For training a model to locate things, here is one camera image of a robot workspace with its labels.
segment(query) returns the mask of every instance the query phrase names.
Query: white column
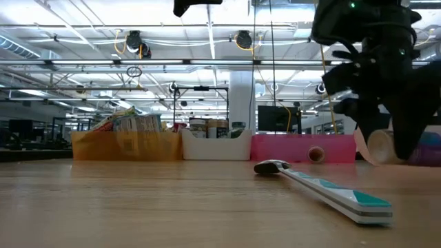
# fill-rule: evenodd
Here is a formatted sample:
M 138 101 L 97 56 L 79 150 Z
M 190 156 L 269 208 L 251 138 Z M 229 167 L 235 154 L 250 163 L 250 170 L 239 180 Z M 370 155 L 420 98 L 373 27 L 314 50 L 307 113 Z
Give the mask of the white column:
M 254 87 L 252 88 L 253 72 L 229 73 L 229 127 L 236 121 L 242 121 L 254 132 L 256 131 L 256 102 Z

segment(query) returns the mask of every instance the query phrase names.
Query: white storage bin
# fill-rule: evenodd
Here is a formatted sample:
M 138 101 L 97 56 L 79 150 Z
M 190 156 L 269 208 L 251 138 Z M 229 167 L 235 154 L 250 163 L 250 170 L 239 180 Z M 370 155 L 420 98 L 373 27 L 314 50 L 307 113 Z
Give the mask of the white storage bin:
M 196 138 L 182 130 L 185 160 L 248 161 L 252 131 L 245 130 L 238 138 Z

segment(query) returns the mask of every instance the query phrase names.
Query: yellow translucent bin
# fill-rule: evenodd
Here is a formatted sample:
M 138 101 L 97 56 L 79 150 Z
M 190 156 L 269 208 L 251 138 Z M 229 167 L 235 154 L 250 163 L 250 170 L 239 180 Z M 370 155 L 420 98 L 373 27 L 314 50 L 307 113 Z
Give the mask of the yellow translucent bin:
M 77 161 L 179 161 L 182 138 L 175 133 L 73 132 Z

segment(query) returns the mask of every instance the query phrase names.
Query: table surface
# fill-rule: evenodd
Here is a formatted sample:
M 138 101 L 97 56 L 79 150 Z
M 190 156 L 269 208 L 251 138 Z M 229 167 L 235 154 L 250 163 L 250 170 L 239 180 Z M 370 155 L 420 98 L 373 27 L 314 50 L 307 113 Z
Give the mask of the table surface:
M 365 227 L 253 165 L 0 163 L 0 247 L 441 247 L 441 169 L 294 165 L 392 203 Z

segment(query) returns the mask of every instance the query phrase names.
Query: pink box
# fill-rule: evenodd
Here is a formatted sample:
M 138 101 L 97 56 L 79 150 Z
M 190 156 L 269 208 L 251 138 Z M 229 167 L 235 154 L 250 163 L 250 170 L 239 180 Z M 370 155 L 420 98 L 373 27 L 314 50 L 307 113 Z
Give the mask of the pink box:
M 355 163 L 353 135 L 258 134 L 252 138 L 251 160 L 280 159 L 290 163 L 310 163 L 311 147 L 325 151 L 325 163 Z

